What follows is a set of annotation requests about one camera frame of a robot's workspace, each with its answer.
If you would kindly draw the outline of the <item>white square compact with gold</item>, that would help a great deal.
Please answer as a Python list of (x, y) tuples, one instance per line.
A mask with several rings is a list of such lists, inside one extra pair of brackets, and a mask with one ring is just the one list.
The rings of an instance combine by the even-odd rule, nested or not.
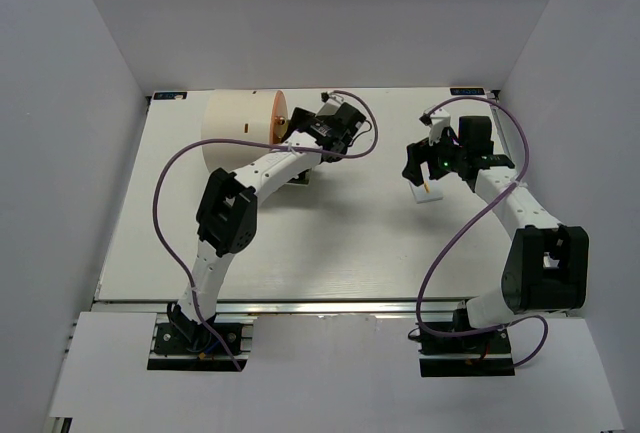
[(409, 183), (409, 186), (417, 204), (440, 201), (444, 198), (443, 190), (435, 180), (425, 180), (418, 186)]

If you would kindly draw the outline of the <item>pale green bottom drawer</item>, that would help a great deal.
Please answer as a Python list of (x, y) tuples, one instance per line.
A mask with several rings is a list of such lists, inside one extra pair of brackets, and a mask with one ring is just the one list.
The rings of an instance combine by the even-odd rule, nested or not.
[(288, 185), (306, 186), (310, 183), (311, 169), (305, 169), (287, 181)]

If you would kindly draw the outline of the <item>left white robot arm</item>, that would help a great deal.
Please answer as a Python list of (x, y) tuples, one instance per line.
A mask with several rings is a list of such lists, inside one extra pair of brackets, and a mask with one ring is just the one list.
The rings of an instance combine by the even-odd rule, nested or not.
[(183, 296), (167, 307), (177, 340), (201, 353), (228, 343), (214, 328), (221, 286), (234, 257), (257, 233), (258, 208), (278, 189), (322, 163), (352, 158), (360, 129), (373, 120), (349, 103), (325, 103), (319, 112), (295, 109), (282, 142), (263, 145), (264, 155), (232, 171), (210, 173), (196, 211), (197, 251)]

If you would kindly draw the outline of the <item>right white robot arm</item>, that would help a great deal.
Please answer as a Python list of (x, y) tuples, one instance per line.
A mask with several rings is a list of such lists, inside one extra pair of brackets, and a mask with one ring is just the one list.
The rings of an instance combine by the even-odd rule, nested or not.
[(495, 152), (489, 118), (462, 116), (453, 128), (449, 113), (439, 109), (421, 121), (429, 134), (408, 146), (403, 177), (421, 186), (425, 179), (458, 175), (486, 204), (472, 220), (493, 213), (511, 246), (497, 287), (463, 302), (448, 329), (424, 321), (419, 328), (436, 338), (452, 338), (459, 349), (472, 352), (488, 333), (530, 314), (581, 308), (589, 258), (585, 229), (563, 224), (535, 199), (512, 160)]

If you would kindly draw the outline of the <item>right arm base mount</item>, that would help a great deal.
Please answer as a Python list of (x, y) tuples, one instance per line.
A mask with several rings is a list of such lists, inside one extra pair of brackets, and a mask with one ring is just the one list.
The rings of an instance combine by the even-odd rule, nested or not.
[(515, 374), (509, 335), (502, 327), (475, 329), (465, 304), (440, 316), (420, 308), (407, 339), (418, 345), (423, 378), (511, 377)]

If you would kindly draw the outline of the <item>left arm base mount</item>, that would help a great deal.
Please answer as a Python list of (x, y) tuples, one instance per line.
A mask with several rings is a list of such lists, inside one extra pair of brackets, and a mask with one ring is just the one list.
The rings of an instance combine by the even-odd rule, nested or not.
[(167, 319), (157, 321), (147, 360), (149, 371), (239, 373), (252, 349), (253, 325), (247, 322), (215, 323), (214, 329), (232, 353), (208, 329), (188, 340)]

